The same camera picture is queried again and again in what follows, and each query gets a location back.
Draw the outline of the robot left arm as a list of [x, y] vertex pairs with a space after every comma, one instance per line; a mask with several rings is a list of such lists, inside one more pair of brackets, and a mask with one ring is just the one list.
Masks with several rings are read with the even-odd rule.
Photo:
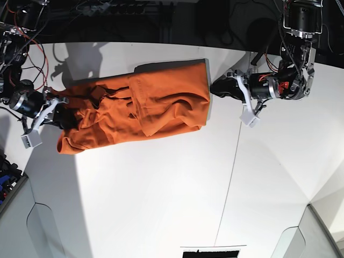
[[211, 84], [210, 92], [241, 101], [241, 120], [246, 125], [259, 120], [259, 113], [269, 100], [296, 101], [307, 97], [315, 74], [315, 44], [322, 33], [322, 9], [322, 1], [283, 1], [273, 32], [281, 39], [278, 66], [266, 59], [269, 72], [229, 69]]

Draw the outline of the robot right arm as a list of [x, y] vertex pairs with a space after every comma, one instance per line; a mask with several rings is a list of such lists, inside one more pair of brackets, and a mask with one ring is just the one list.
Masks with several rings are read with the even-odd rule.
[[3, 109], [22, 123], [29, 134], [42, 125], [62, 130], [77, 128], [73, 112], [66, 107], [68, 98], [53, 93], [47, 85], [48, 60], [42, 67], [42, 85], [22, 79], [23, 65], [30, 60], [30, 45], [43, 50], [36, 37], [50, 19], [49, 1], [1, 1], [1, 103]]

